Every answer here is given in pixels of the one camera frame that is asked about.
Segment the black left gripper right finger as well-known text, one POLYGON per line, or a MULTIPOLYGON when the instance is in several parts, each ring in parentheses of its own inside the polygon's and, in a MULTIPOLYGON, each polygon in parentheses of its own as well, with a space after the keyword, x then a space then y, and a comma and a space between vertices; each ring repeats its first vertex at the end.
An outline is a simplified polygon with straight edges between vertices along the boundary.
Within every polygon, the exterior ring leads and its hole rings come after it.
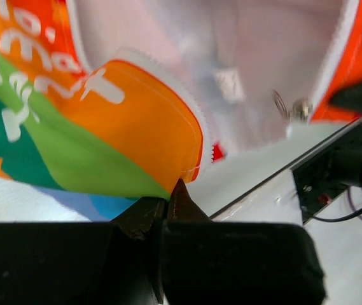
POLYGON ((215 222, 179 180, 162 225, 169 304, 322 304, 324 272, 296 224, 215 222))

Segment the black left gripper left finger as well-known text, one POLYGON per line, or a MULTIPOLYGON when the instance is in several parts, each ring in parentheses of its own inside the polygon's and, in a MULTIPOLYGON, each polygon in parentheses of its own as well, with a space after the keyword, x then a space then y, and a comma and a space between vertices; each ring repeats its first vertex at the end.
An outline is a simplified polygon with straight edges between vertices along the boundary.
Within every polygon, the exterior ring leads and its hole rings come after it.
POLYGON ((159 304, 152 233, 165 201, 110 222, 0 222, 0 304, 159 304))

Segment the rainbow white red kids jacket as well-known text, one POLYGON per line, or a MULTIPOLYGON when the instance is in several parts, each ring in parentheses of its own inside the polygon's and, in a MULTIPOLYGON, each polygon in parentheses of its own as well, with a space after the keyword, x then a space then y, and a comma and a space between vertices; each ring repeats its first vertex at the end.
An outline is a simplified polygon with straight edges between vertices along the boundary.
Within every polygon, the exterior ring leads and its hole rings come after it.
POLYGON ((362 1, 0 1, 0 179, 110 219, 360 82, 362 1))

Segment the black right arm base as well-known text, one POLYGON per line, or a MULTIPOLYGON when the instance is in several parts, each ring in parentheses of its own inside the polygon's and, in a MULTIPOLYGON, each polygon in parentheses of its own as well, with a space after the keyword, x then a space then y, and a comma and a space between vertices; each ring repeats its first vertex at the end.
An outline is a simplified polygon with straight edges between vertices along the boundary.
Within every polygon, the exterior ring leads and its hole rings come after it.
POLYGON ((362 215, 328 220, 316 214, 351 187, 362 190, 362 121, 343 128, 292 168, 303 221, 343 222, 362 215))

